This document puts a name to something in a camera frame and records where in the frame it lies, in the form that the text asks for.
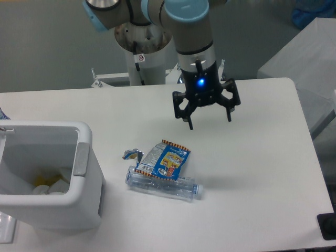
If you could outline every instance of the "blue wrapper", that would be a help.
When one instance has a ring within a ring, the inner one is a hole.
[[[190,150],[162,140],[134,169],[136,172],[164,180],[177,180]]]
[[[0,108],[0,120],[9,120],[10,118]]]

